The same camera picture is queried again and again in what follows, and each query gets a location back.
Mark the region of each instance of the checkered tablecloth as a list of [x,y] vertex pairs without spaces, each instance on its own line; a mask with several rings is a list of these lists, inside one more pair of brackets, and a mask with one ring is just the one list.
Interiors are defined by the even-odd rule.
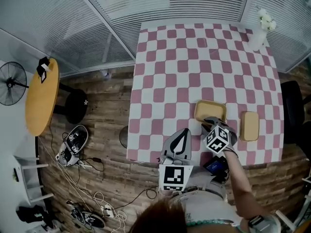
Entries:
[[283,104],[268,43],[248,47],[252,31],[225,24],[176,24],[140,31],[129,117],[127,158],[157,163],[164,141],[191,131],[192,160],[211,155],[194,119],[199,100],[227,108],[226,121],[240,134],[243,111],[259,114],[259,139],[234,146],[242,165],[281,160]]

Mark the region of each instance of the black fan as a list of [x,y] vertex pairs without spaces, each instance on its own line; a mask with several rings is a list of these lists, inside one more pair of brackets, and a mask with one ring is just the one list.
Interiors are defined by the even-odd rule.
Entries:
[[8,62],[0,67],[0,103],[13,105],[25,93],[27,76],[24,68],[16,62]]
[[123,147],[127,148],[127,134],[128,134],[128,126],[125,126],[121,129],[119,134],[119,140]]

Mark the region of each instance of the white vase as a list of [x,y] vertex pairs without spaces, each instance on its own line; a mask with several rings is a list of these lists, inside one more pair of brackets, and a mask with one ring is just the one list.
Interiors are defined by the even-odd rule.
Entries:
[[268,31],[262,29],[261,27],[258,27],[256,30],[254,30],[254,33],[248,42],[249,48],[253,51],[258,51],[264,43],[264,40],[267,37],[267,33]]

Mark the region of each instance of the person's hair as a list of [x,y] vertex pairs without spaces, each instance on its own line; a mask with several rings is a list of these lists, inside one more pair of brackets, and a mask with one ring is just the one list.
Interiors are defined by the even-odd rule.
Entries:
[[138,215],[129,233],[187,233],[185,211],[181,203],[168,199],[151,204]]

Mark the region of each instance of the rectangular tray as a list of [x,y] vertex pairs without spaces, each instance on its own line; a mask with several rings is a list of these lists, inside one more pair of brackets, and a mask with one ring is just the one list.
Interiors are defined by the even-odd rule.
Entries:
[[257,112],[244,111],[241,114],[240,139],[244,142],[257,141],[259,137],[259,115]]
[[200,100],[196,103],[194,118],[204,122],[206,117],[217,117],[225,122],[227,109],[224,104],[214,101]]

